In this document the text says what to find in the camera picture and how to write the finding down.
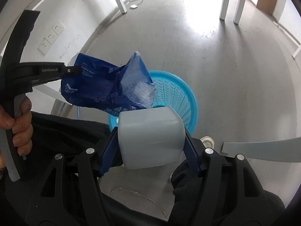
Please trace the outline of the person's left hand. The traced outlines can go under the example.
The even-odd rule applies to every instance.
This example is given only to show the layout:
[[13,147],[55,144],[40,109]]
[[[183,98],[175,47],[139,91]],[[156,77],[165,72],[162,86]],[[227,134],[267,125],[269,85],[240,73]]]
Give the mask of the person's left hand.
[[13,145],[20,156],[26,156],[32,149],[33,127],[31,124],[32,103],[28,97],[20,104],[21,116],[13,119],[1,106],[1,130],[12,130]]

